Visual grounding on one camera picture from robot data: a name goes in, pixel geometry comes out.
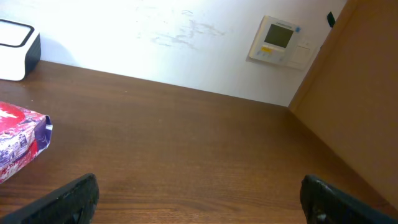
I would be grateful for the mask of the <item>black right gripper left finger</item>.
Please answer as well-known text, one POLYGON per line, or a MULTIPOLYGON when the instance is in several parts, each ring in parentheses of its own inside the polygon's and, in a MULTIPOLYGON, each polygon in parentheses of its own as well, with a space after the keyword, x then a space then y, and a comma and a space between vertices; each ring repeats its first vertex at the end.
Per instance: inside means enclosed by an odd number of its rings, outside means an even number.
POLYGON ((90 224, 100 192, 96 176, 85 174, 1 218, 2 224, 90 224))

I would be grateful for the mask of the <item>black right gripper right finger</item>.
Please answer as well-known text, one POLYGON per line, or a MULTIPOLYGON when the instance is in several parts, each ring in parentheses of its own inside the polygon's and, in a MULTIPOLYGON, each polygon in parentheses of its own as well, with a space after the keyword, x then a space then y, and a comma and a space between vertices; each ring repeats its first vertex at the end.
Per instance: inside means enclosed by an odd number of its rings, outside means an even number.
POLYGON ((306 175, 300 203, 307 223, 397 224, 397 220, 319 179, 306 175))

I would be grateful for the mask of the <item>red purple package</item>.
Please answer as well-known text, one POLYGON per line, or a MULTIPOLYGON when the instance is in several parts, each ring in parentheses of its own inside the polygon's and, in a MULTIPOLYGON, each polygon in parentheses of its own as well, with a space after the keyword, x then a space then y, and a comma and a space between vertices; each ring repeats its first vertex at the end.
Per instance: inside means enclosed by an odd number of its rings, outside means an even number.
POLYGON ((1 102, 1 182, 48 148, 52 130, 49 116, 1 102))

